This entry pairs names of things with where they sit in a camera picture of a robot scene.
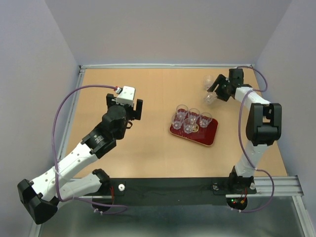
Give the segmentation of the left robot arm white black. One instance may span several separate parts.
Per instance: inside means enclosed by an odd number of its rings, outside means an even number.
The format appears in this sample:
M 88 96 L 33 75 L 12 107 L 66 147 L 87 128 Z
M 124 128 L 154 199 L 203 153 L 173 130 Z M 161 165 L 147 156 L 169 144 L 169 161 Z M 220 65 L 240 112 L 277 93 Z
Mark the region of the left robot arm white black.
M 36 224 L 53 217 L 62 200 L 109 191 L 110 179 L 102 169 L 76 182 L 70 180 L 113 149 L 117 140 L 123 139 L 126 130 L 132 127 L 132 120 L 140 120 L 143 101 L 134 98 L 135 89 L 128 86 L 117 97 L 107 94 L 108 110 L 101 122 L 72 151 L 42 175 L 18 183 L 20 201 Z

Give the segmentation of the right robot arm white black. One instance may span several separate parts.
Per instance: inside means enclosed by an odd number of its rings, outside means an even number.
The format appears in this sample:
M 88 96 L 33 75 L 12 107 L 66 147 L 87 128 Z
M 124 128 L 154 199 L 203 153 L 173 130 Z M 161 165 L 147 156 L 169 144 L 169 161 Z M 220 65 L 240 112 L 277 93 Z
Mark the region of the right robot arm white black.
M 241 145 L 242 156 L 228 178 L 218 183 L 218 190 L 225 194 L 254 189 L 254 173 L 264 152 L 281 137 L 282 106 L 271 103 L 259 95 L 259 90 L 244 83 L 243 66 L 229 70 L 228 76 L 220 74 L 208 92 L 227 102 L 233 98 L 248 109 L 245 134 L 247 144 Z

